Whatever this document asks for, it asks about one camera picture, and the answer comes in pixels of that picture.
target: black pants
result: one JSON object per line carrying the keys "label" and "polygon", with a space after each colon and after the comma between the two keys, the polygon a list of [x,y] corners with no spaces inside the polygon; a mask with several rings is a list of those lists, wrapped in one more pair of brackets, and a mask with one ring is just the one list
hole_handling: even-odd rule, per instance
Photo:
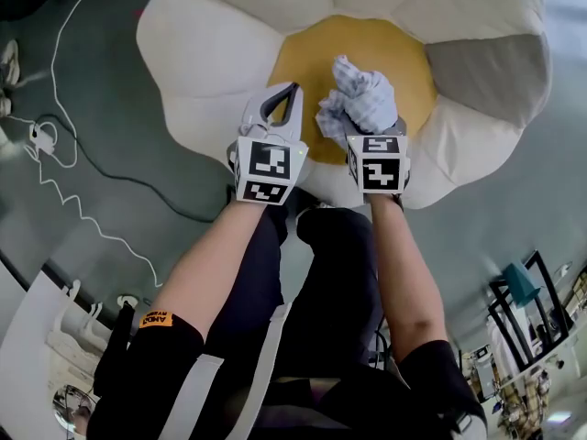
{"label": "black pants", "polygon": [[[252,380],[269,319],[283,303],[280,245],[287,238],[286,216],[283,207],[268,207],[210,329],[205,353],[225,362],[193,438],[221,425],[222,402]],[[346,367],[366,361],[382,318],[372,225],[348,209],[315,209],[300,217],[297,234],[315,256],[285,322],[273,376],[337,378]]]}

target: light blue cloth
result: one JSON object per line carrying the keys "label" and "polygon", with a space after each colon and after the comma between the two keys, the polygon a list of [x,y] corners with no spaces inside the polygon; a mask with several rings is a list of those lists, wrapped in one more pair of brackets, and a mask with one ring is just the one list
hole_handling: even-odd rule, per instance
{"label": "light blue cloth", "polygon": [[332,66],[338,90],[320,101],[316,122],[322,135],[347,149],[347,135],[380,135],[397,121],[393,87],[378,71],[360,71],[340,55]]}

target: yellow fabric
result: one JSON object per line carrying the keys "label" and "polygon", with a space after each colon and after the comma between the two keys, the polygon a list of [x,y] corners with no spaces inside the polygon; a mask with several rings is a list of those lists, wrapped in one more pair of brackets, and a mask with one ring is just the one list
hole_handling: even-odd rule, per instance
{"label": "yellow fabric", "polygon": [[304,90],[302,140],[312,160],[344,164],[345,153],[322,137],[315,116],[318,102],[336,89],[332,63],[338,55],[362,71],[383,73],[393,85],[399,115],[413,137],[437,99],[424,45],[389,21],[331,16],[288,36],[268,82],[297,82]]}

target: shoe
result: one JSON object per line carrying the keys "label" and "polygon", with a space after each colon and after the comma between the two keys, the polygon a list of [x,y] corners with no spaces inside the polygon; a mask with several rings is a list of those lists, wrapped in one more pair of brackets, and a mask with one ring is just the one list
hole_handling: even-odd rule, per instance
{"label": "shoe", "polygon": [[12,113],[12,102],[0,90],[0,117],[10,116],[10,113]]}
{"label": "shoe", "polygon": [[18,44],[12,39],[2,52],[0,58],[0,89],[5,86],[15,86],[20,78],[18,65]]}

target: floor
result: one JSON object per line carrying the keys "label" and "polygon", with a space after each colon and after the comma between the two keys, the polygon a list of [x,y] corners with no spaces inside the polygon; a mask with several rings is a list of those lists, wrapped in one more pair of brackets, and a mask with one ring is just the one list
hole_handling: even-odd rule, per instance
{"label": "floor", "polygon": [[[56,32],[75,1],[50,0],[32,16],[0,23],[0,45],[20,42],[24,75],[49,68]],[[230,174],[180,147],[165,128],[158,89],[135,42],[148,1],[84,0],[61,40],[60,98],[88,154],[105,170],[150,182],[183,210],[212,219],[225,202]],[[427,209],[406,212],[441,290],[449,331],[463,349],[484,342],[486,284],[509,262],[535,248],[551,272],[572,260],[559,284],[564,289],[587,258],[587,5],[547,3],[554,72],[544,112],[496,173]],[[16,116],[58,113],[49,78],[16,91],[13,101]],[[26,138],[26,126],[4,119],[0,125],[13,142]],[[68,161],[72,148],[62,134],[57,155]],[[78,193],[84,212],[106,233],[125,237],[153,261],[159,281],[207,228],[176,215],[142,186],[102,177],[83,156],[72,170],[43,164],[43,174],[65,194]],[[74,204],[61,206],[52,186],[38,180],[37,165],[20,148],[13,158],[0,159],[0,250],[23,277],[33,281],[48,261],[63,276],[80,279],[83,293],[104,301],[107,312],[116,309],[122,292],[152,300],[149,267],[100,238],[94,225],[79,220]],[[291,300],[311,254],[293,238],[282,254],[283,292]]]}

